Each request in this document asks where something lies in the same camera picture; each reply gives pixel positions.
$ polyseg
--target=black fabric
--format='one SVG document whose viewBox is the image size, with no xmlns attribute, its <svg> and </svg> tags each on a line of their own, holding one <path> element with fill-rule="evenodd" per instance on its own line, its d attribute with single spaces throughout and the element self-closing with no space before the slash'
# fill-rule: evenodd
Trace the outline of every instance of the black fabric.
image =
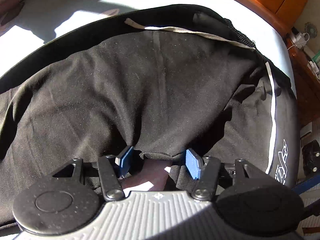
<svg viewBox="0 0 320 240">
<path fill-rule="evenodd" d="M 0 227 L 0 237 L 18 233 L 20 233 L 20 229 L 17 222 L 12 221 L 12 223 L 9 222 L 8 224 Z"/>
<path fill-rule="evenodd" d="M 272 90 L 264 62 L 227 42 L 138 31 L 123 24 L 127 17 L 237 40 L 208 8 L 175 5 L 86 25 L 18 63 L 0 79 L 0 225 L 13 219 L 14 196 L 39 177 L 73 157 L 96 161 L 126 145 L 141 158 L 173 161 L 170 177 L 183 190 L 194 187 L 182 153 L 188 147 L 223 162 L 246 158 L 265 171 Z M 277 85 L 277 118 L 294 119 L 280 133 L 294 141 L 291 93 Z"/>
</svg>

